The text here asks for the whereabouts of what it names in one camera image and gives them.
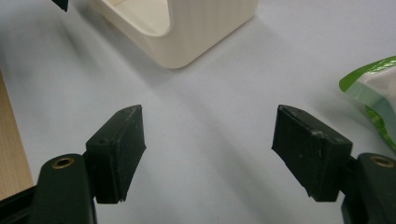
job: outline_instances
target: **black object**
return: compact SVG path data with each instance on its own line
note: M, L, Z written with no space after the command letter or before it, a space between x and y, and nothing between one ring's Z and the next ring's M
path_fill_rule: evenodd
M47 161L35 187L1 201L0 224L95 224L93 197L124 201L146 149L142 107L117 112L86 147Z
M52 0L58 7L60 7L63 11L67 11L68 0Z
M288 105L278 107L272 149L315 201L335 202L343 191L345 223L396 223L396 161L372 153L355 160L348 139Z

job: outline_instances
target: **white container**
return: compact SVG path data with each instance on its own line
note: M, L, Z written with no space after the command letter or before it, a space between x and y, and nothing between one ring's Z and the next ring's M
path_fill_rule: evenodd
M90 0L154 61L192 62L250 19L259 0Z

